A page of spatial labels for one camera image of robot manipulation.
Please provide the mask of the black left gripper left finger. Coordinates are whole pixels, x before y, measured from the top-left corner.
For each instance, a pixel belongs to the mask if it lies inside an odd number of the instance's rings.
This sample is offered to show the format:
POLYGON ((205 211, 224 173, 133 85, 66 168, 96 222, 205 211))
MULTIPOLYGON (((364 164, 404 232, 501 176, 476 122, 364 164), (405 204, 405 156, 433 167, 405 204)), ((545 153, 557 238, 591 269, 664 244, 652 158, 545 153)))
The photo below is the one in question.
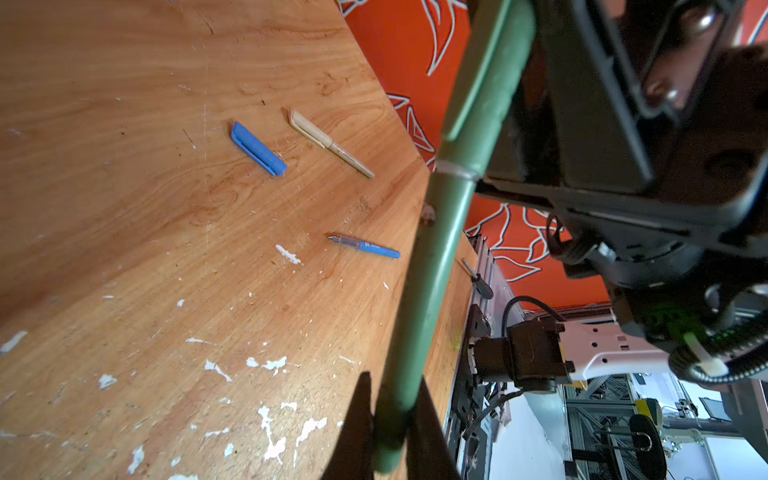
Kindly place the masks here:
POLYGON ((322 480, 369 480, 373 470, 373 414, 371 375, 362 372, 357 380, 343 426, 322 480))

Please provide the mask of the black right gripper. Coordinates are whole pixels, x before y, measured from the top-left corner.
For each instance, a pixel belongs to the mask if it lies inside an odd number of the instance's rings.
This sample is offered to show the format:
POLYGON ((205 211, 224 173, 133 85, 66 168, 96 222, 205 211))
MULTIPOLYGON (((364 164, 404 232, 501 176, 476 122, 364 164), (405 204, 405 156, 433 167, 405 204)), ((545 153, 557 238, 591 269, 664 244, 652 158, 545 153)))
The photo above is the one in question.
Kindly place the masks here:
POLYGON ((767 275, 767 49, 742 1, 535 1, 483 192, 553 215, 571 278, 767 275))

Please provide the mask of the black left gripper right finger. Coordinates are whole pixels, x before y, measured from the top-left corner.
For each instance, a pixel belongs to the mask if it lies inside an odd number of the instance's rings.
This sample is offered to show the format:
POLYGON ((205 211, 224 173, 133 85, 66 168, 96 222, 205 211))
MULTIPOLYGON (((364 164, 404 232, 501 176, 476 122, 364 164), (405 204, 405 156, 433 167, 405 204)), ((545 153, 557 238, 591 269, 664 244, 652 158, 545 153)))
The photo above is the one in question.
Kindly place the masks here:
POLYGON ((425 380, 419 387, 406 438, 408 480, 460 478, 425 380))

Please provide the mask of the green pen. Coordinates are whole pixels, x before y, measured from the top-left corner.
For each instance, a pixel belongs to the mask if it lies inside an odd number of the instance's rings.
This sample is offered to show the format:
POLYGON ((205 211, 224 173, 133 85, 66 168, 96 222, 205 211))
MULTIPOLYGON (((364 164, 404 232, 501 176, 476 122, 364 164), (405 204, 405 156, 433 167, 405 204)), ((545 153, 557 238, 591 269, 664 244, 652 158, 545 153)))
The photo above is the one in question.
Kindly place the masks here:
POLYGON ((430 176, 385 361, 374 414, 373 468, 398 468, 475 182, 430 176))

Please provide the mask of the blue pen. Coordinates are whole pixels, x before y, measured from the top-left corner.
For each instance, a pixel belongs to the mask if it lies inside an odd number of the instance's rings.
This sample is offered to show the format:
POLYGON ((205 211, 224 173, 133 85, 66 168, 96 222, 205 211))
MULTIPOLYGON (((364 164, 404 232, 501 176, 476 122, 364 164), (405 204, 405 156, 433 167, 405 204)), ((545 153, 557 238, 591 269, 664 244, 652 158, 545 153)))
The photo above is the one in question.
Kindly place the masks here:
POLYGON ((374 254, 381 257, 391 258, 391 259, 399 259, 401 257, 401 254, 397 250, 393 250, 387 247, 383 247, 374 243, 370 243, 364 240, 343 236, 343 235, 329 235, 328 239, 334 243, 337 243, 339 245, 344 245, 346 247, 369 253, 374 254))

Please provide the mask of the beige pen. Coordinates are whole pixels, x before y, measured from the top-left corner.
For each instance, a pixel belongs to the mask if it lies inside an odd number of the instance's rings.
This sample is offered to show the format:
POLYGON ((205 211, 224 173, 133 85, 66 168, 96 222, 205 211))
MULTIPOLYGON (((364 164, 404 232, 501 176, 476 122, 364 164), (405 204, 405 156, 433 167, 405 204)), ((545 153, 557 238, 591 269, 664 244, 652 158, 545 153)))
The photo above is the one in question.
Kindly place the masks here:
POLYGON ((373 179, 375 177, 375 174, 372 170, 370 170, 366 165, 364 165, 356 157, 351 155, 339 145, 331 143, 327 149, 341 160, 343 160, 345 163, 353 167, 356 171, 364 175, 366 178, 373 179))

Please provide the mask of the blue pen cap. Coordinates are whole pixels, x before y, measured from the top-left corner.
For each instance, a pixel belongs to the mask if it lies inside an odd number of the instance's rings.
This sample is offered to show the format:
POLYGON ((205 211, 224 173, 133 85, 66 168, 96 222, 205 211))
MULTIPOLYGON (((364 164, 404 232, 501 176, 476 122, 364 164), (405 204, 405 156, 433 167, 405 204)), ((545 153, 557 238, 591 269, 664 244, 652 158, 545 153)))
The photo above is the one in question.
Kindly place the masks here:
POLYGON ((285 174, 287 165, 239 122, 234 123, 230 137, 248 157, 270 175, 277 177, 285 174))

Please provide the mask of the green pen cap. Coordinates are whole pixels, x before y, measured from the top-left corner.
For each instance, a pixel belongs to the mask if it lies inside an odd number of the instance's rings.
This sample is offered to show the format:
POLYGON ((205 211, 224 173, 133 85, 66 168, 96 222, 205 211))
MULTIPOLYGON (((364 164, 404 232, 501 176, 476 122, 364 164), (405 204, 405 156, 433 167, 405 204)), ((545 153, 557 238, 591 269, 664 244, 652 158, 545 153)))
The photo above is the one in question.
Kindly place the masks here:
POLYGON ((489 164, 535 37, 529 1, 481 1, 441 130, 439 174, 476 181, 489 164))

